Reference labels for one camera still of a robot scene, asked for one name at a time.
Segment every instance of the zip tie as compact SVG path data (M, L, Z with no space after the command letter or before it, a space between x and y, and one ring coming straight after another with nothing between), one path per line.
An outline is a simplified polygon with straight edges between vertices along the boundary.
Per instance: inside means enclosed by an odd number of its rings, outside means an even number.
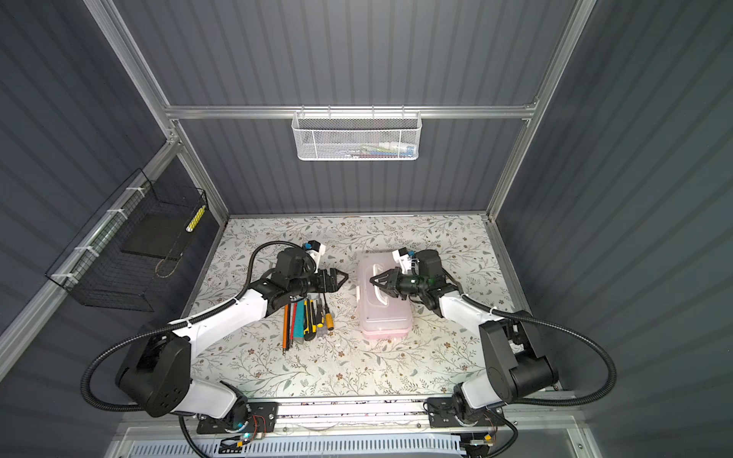
M140 195L145 197L145 193L143 192L143 188L125 188L128 191L140 191Z
M192 317L186 317L186 318L181 318L180 320L173 320L173 321L169 322L168 324L169 325L177 325L178 323L185 323L187 328L191 328L191 327L194 326L193 323L191 323L191 318Z
M61 278L71 278L72 280L77 281L76 276L74 276L73 273L52 273L51 276L52 277L61 277Z
M465 293L465 292L464 292L463 294L461 294L461 296L460 296L460 297L461 297L462 299L463 299L463 298L469 298L469 299L471 299L471 300L475 300L475 299L473 299L473 298L472 298L471 296L469 296L469 295L468 295L468 293ZM495 311L496 309L498 309L498 307L497 307L497 306L493 306L493 307L491 307L491 309L489 309L489 314L492 314L492 315L493 315L493 314L494 314L494 311Z
M74 249L75 250L87 250L89 253L93 254L95 258L98 258L99 257L99 253L96 252L96 250L94 249L94 247L91 246L91 245L88 245L88 246L77 246Z
M119 213L122 215L122 217L126 220L128 219L128 216L125 214L125 211L122 208L115 208L114 210L107 210L107 213Z

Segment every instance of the translucent lid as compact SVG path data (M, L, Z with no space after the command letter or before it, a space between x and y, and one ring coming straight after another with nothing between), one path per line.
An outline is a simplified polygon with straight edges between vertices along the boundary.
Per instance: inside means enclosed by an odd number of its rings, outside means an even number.
M391 252L365 254L359 261L359 319L365 331L403 330L412 328L412 306L409 300L391 298L369 282L379 273L398 267Z

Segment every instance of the table surface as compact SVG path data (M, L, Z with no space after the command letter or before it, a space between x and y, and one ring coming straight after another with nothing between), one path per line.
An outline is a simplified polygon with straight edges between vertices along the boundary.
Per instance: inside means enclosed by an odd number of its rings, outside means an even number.
M326 339L294 345L283 355L284 312L278 311L228 335L196 360L193 375L226 380L250 397L439 394L484 368L477 338L417 305L406 337L366 340L356 313L356 266L366 252L435 248L467 293L513 310L481 216L431 215L232 219L191 313L236 294L250 253L271 240L318 240L326 245L321 267L337 267L351 278L328 295L335 329ZM253 278L274 266L281 249L260 252Z

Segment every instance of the white vent grille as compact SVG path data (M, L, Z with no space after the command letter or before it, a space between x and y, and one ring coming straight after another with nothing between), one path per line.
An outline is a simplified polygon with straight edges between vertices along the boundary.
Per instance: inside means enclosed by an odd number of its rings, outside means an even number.
M311 118L295 113L292 133L302 160L415 160L420 113L394 118Z
M416 433L400 435L349 435L318 437L266 437L245 446L241 453L219 454L221 439L196 440L210 457L298 457L321 455L398 453L441 453L460 456L460 439L448 434ZM183 440L137 440L130 458L189 458L195 457Z

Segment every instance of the black wire mesh basket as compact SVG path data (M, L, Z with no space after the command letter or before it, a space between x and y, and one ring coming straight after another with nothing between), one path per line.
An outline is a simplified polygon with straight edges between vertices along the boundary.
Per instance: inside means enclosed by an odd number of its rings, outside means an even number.
M58 259L46 276L85 306L170 307L166 289L206 209L202 189L146 181L119 209L108 210L107 224L87 245L71 251L77 259L66 262L67 272L58 271Z

